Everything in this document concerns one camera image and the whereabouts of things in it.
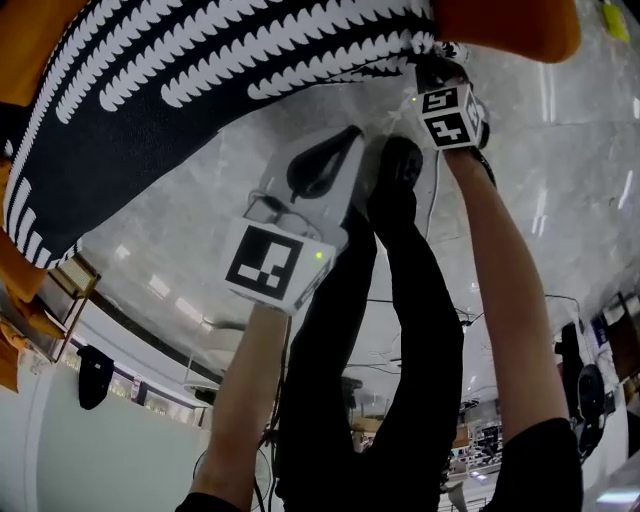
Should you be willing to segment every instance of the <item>marble floor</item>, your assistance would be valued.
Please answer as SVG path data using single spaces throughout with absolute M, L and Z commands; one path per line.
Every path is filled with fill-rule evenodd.
M 486 156 L 547 293 L 575 297 L 588 318 L 640 279 L 640 27 L 629 15 L 632 43 L 615 41 L 603 28 L 599 2 L 578 6 L 583 44 L 568 62 L 548 66 L 474 48 L 469 72 L 492 116 Z M 85 237 L 84 255 L 103 275 L 100 292 L 180 350 L 215 348 L 215 331 L 205 331 L 200 318 L 244 321 L 250 310 L 217 281 L 230 219 L 243 213 L 274 151 L 327 126 L 356 124 L 371 138 L 403 133 L 425 147 L 428 165 L 417 186 L 424 229 L 435 153 L 412 115 L 413 94 L 411 76 L 312 89 L 228 126 Z M 455 305 L 481 313 L 465 210 L 444 166 L 429 241 Z M 370 297 L 390 295 L 379 254 Z M 576 313 L 564 299 L 549 299 L 548 308 L 556 331 Z M 383 364 L 399 355 L 400 339 L 393 309 L 370 303 L 352 362 Z M 482 319 L 467 332 L 464 359 L 465 397 L 495 396 Z M 429 364 L 443 363 L 425 361 L 427 371 Z M 366 400 L 382 406 L 399 380 L 384 372 L 348 370 L 364 381 Z

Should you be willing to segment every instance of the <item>white wall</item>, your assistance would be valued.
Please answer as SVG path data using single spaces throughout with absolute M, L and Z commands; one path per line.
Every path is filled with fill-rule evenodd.
M 616 411 L 607 418 L 604 434 L 598 447 L 582 465 L 585 491 L 608 477 L 626 461 L 629 455 L 629 424 L 624 392 L 618 389 Z
M 58 366 L 40 440 L 39 512 L 175 510 L 209 433 L 111 394 L 86 411 L 77 382 Z
M 32 354 L 18 368 L 18 390 L 0 387 L 0 510 L 37 512 L 40 430 L 54 367 L 31 372 Z
M 92 302 L 87 303 L 74 333 L 161 391 L 194 405 L 206 405 L 184 389 L 185 366 L 142 341 Z M 189 373 L 189 381 L 218 387 L 195 372 Z

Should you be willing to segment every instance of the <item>black bag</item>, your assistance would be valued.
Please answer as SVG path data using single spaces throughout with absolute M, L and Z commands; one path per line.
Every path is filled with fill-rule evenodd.
M 113 360 L 97 348 L 87 345 L 78 350 L 82 358 L 78 379 L 80 406 L 87 411 L 95 409 L 106 398 L 113 377 Z

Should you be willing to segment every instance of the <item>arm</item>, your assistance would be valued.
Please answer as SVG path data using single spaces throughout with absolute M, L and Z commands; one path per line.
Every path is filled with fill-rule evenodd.
M 533 258 L 486 171 L 468 151 L 445 158 L 471 227 L 480 294 L 493 349 L 505 441 L 553 418 L 568 418 Z
M 251 508 L 256 451 L 273 408 L 287 324 L 284 313 L 254 306 L 216 398 L 209 449 L 192 493 Z

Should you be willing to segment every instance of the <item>yellow object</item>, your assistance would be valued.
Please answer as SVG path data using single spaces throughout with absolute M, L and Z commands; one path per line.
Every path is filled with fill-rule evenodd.
M 604 13 L 604 19 L 607 22 L 607 30 L 609 31 L 609 34 L 626 43 L 631 41 L 629 30 L 627 29 L 627 22 L 624 19 L 624 14 L 618 6 L 605 3 L 602 5 L 602 12 Z
M 87 0 L 7 0 L 0 7 L 0 102 L 26 107 L 56 43 Z
M 18 334 L 12 325 L 1 319 L 0 332 L 2 333 L 3 338 L 9 343 L 9 345 L 15 348 L 18 353 L 22 354 L 24 349 L 27 348 L 27 338 Z

